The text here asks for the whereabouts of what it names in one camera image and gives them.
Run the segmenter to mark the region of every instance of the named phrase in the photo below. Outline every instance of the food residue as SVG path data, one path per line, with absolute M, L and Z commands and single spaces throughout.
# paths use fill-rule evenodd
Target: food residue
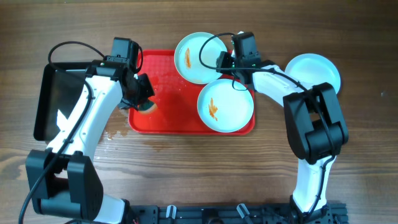
M 187 66 L 187 68 L 191 68 L 191 60 L 189 58 L 189 48 L 187 48 L 187 50 L 185 51 L 185 65 Z
M 211 98 L 210 101 L 210 105 L 209 105 L 209 114 L 212 118 L 216 119 L 216 121 L 218 121 L 218 119 L 216 118 L 216 116 L 214 115 L 217 112 L 218 108 L 214 105 L 214 101 L 213 101 L 213 97 Z

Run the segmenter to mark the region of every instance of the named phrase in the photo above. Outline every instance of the black cable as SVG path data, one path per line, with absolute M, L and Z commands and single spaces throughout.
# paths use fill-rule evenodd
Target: black cable
M 205 47 L 205 45 L 206 45 L 209 41 L 211 41 L 212 39 L 214 39 L 214 38 L 216 38 L 216 37 L 220 37 L 220 36 L 223 36 L 223 35 L 234 35 L 234 34 L 233 34 L 233 33 L 227 32 L 227 33 L 222 33 L 222 34 L 214 35 L 213 37 L 210 37 L 208 40 L 206 40 L 205 43 L 204 43 L 204 44 L 202 45 L 202 47 L 200 48 L 200 50 L 199 50 L 199 61 L 200 61 L 200 63 L 201 63 L 204 67 L 210 68 L 210 69 L 215 69 L 215 70 L 219 69 L 219 68 L 211 67 L 211 66 L 209 66 L 209 65 L 204 64 L 203 61 L 201 60 L 201 53 L 202 53 L 202 51 L 203 51 L 203 48 Z M 320 119 L 321 119 L 323 129 L 324 129 L 325 132 L 326 132 L 326 136 L 327 136 L 328 141 L 329 141 L 329 145 L 330 145 L 332 157 L 329 158 L 327 161 L 325 161 L 325 163 L 321 166 L 321 168 L 322 168 L 322 176 L 321 176 L 321 181 L 320 181 L 320 188 L 319 188 L 319 190 L 318 190 L 317 198 L 315 199 L 315 202 L 314 202 L 314 204 L 313 204 L 311 210 L 310 210 L 310 211 L 308 212 L 308 214 L 307 214 L 307 217 L 310 218 L 311 215 L 312 215 L 312 213 L 313 213 L 313 211 L 315 210 L 315 207 L 318 205 L 318 202 L 319 202 L 320 197 L 321 197 L 322 188 L 323 188 L 323 183 L 324 183 L 324 180 L 325 180 L 326 166 L 328 165 L 329 162 L 333 161 L 333 160 L 335 159 L 335 157 L 336 157 L 336 155 L 335 155 L 335 150 L 334 150 L 334 149 L 335 149 L 335 146 L 334 146 L 333 140 L 332 140 L 332 138 L 331 138 L 331 134 L 330 134 L 330 131 L 329 131 L 329 127 L 328 127 L 328 125 L 327 125 L 327 123 L 326 123 L 325 117 L 323 116 L 323 113 L 322 113 L 322 111 L 321 111 L 321 109 L 320 109 L 320 107 L 319 107 L 317 101 L 316 101 L 316 100 L 314 99 L 314 97 L 310 94 L 310 92 L 309 92 L 303 85 L 301 85 L 300 82 L 294 80 L 293 78 L 287 76 L 286 74 L 283 74 L 283 73 L 280 73 L 280 72 L 275 71 L 274 68 L 271 68 L 271 69 L 265 69 L 265 68 L 222 68 L 222 70 L 224 70 L 224 71 L 225 71 L 225 70 L 226 70 L 226 71 L 252 70 L 252 71 L 255 71 L 255 72 L 269 72 L 269 73 L 272 73 L 272 74 L 274 74 L 274 75 L 282 76 L 282 77 L 288 79 L 289 81 L 291 81 L 293 84 L 297 85 L 297 87 L 301 88 L 301 89 L 304 91 L 304 93 L 306 94 L 306 96 L 308 97 L 308 99 L 311 101 L 311 104 L 313 105 L 315 111 L 318 113 L 318 115 L 319 115 L 319 117 L 320 117 Z
M 77 120 L 76 124 L 74 125 L 74 127 L 72 128 L 72 130 L 70 131 L 68 137 L 64 140 L 64 143 L 62 144 L 62 146 L 60 147 L 60 149 L 58 150 L 58 152 L 54 155 L 53 159 L 49 162 L 49 164 L 45 167 L 45 169 L 43 170 L 43 172 L 40 174 L 39 178 L 36 180 L 35 184 L 33 185 L 33 187 L 31 188 L 31 190 L 29 191 L 29 193 L 26 196 L 25 202 L 21 208 L 21 212 L 19 214 L 19 219 L 18 219 L 18 223 L 19 224 L 23 224 L 24 222 L 24 216 L 25 216 L 25 212 L 27 209 L 27 206 L 30 202 L 30 200 L 32 199 L 33 194 L 35 193 L 35 191 L 37 190 L 37 188 L 39 187 L 39 184 L 41 183 L 41 181 L 44 179 L 44 177 L 48 174 L 48 172 L 53 169 L 57 159 L 60 157 L 60 155 L 62 154 L 62 152 L 65 150 L 65 148 L 68 146 L 68 144 L 70 143 L 70 141 L 72 140 L 76 130 L 78 129 L 81 121 L 83 121 L 83 118 L 85 117 L 85 115 L 87 114 L 88 109 L 90 108 L 90 104 L 91 104 L 91 100 L 93 97 L 93 91 L 91 90 L 90 85 L 88 84 L 88 82 L 85 80 L 85 77 L 81 77 L 81 75 L 77 75 L 74 73 L 70 73 L 65 71 L 64 69 L 61 69 L 59 67 L 57 67 L 56 65 L 54 65 L 51 61 L 51 55 L 54 52 L 55 49 L 59 48 L 60 46 L 66 45 L 66 44 L 80 44 L 83 46 L 86 46 L 92 50 L 94 50 L 95 52 L 97 52 L 98 54 L 100 54 L 102 56 L 102 58 L 105 58 L 105 56 L 97 49 L 95 49 L 94 47 L 82 43 L 82 42 L 77 42 L 77 41 L 67 41 L 67 42 L 62 42 L 60 44 L 57 44 L 56 46 L 54 46 L 50 52 L 49 52 L 49 57 L 48 57 L 48 61 L 49 61 L 49 65 L 54 69 L 54 70 L 58 70 L 59 72 L 62 72 L 64 74 L 67 75 L 71 75 L 71 77 L 80 79 L 81 81 L 83 81 L 84 85 L 87 87 L 87 91 L 88 91 L 88 97 L 87 97 L 87 103 L 85 108 L 83 109 L 83 112 L 81 112 L 81 115 L 79 117 L 79 119 Z
M 128 106 L 131 106 L 131 107 L 134 108 L 135 110 L 138 110 L 138 107 L 137 107 L 137 106 L 132 105 L 132 104 L 130 104 L 129 102 L 124 101 L 123 98 L 122 98 L 121 102 L 124 103 L 124 104 L 126 104 L 126 105 L 128 105 Z
M 139 68 L 137 68 L 136 73 L 139 73 L 139 71 L 141 71 L 142 63 L 144 63 L 144 53 L 143 53 L 142 48 L 141 48 L 140 45 L 138 45 L 138 49 L 141 52 L 141 64 L 139 65 Z
M 236 90 L 236 91 L 247 91 L 248 90 L 248 88 L 247 87 L 245 87 L 245 89 L 244 90 L 237 90 L 236 88 L 235 88 L 235 82 L 236 82 L 236 80 L 238 79 L 237 77 L 236 77 L 236 75 L 233 75 L 233 77 L 234 77 L 234 79 L 232 80 L 232 88 L 234 89 L 234 90 Z

